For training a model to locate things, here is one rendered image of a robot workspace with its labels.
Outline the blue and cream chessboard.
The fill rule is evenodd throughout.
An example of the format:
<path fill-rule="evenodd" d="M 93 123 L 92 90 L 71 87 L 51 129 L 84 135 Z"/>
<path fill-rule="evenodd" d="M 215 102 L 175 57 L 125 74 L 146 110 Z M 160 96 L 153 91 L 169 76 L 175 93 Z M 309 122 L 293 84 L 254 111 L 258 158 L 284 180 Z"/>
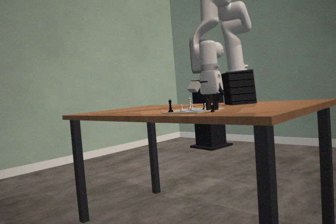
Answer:
<path fill-rule="evenodd" d="M 194 108 L 194 110 L 190 109 L 183 109 L 184 111 L 176 110 L 173 112 L 186 112 L 186 113 L 173 113 L 173 112 L 162 112 L 161 114 L 195 114 L 195 113 L 203 113 L 203 112 L 209 112 L 211 110 L 204 110 L 203 108 Z M 202 111 L 202 112 L 201 112 Z"/>

